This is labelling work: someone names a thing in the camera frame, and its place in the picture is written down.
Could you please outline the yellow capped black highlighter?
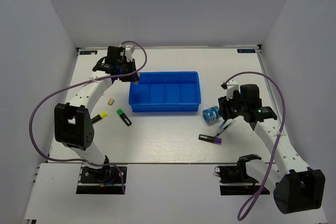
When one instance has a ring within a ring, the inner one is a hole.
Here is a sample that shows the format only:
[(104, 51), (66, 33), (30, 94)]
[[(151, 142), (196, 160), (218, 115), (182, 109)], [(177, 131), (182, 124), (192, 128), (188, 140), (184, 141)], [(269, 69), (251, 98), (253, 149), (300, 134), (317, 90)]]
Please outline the yellow capped black highlighter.
[(100, 114), (94, 116), (91, 119), (91, 122), (92, 122), (92, 124), (95, 124), (95, 123), (99, 122), (100, 120), (106, 118), (107, 116), (108, 116), (107, 112), (101, 112)]

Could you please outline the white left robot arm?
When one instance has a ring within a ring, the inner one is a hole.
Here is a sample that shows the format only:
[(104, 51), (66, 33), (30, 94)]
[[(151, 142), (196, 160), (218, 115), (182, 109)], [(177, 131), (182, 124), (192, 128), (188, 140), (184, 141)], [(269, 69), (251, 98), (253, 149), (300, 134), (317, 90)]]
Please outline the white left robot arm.
[(109, 161), (93, 142), (95, 131), (91, 112), (104, 92), (114, 81), (135, 82), (139, 80), (134, 47), (109, 46), (107, 55), (92, 69), (89, 82), (83, 84), (67, 103), (59, 103), (54, 109), (55, 140), (74, 151), (84, 160), (85, 166), (93, 169), (93, 176), (101, 182), (110, 178)]

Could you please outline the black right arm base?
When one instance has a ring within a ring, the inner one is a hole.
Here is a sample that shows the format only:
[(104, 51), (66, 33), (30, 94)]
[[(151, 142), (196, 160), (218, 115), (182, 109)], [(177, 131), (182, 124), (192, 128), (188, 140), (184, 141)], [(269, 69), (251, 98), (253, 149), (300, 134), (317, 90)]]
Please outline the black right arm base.
[(268, 165), (256, 154), (239, 157), (231, 166), (216, 166), (222, 196), (251, 196), (261, 185)]

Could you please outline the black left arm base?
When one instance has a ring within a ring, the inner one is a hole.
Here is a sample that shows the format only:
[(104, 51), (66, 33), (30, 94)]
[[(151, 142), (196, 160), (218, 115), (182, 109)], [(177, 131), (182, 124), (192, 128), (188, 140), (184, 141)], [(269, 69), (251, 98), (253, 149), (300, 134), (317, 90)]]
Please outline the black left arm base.
[(83, 166), (79, 173), (77, 195), (123, 195), (127, 180), (127, 167), (119, 166), (121, 172), (112, 166), (104, 173)]

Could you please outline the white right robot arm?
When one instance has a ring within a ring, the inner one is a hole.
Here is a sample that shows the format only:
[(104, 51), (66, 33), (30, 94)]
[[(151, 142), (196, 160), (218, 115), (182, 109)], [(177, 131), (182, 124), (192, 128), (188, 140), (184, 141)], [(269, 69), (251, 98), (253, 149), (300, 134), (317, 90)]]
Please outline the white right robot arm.
[(268, 173), (264, 187), (283, 214), (319, 209), (325, 176), (321, 170), (312, 169), (279, 131), (280, 121), (271, 107), (262, 105), (259, 87), (229, 81), (224, 88), (226, 96), (218, 99), (219, 115), (226, 120), (243, 117), (274, 156), (273, 163), (277, 166), (268, 169), (260, 156), (249, 154), (239, 157), (235, 175), (245, 182), (251, 179), (262, 182)]

